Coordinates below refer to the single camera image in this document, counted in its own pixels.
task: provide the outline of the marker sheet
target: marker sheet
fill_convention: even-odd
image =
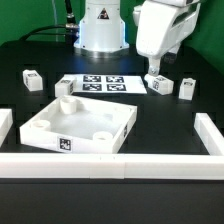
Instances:
[[[140,76],[78,74],[73,77],[76,78],[73,92],[147,94]]]

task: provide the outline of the black tabletop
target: black tabletop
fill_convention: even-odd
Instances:
[[[19,127],[55,99],[54,85],[64,74],[138,75],[147,73],[147,59],[131,46],[126,56],[94,59],[74,54],[64,43],[8,42],[0,48],[0,107],[13,110],[14,124],[1,152],[51,152],[20,144]],[[30,92],[22,72],[36,70],[44,90]],[[193,128],[195,114],[208,113],[220,131],[224,127],[224,76],[192,48],[180,50],[174,64],[162,61],[160,74],[174,81],[170,95],[147,88],[141,94],[74,94],[138,106],[137,121],[119,153],[208,154]],[[192,101],[178,99],[183,78],[196,80]]]
[[[25,69],[42,76],[44,90],[29,92]],[[114,59],[77,56],[63,43],[8,42],[0,47],[0,108],[11,108],[13,126],[1,152],[50,152],[20,144],[19,127],[52,102],[54,84],[68,74],[144,77],[147,60],[136,54]],[[138,106],[135,126],[120,153],[207,154],[193,129],[197,112],[208,113],[222,132],[224,77],[196,51],[184,47],[161,74],[174,81],[171,95],[79,94]],[[193,100],[179,100],[183,78],[197,81]],[[1,223],[183,223],[220,224],[223,181],[0,179]]]

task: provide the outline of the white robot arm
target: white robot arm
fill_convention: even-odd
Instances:
[[[199,9],[199,0],[146,0],[134,8],[136,48],[149,59],[149,75],[159,75],[164,54],[177,54],[181,42],[196,26]]]

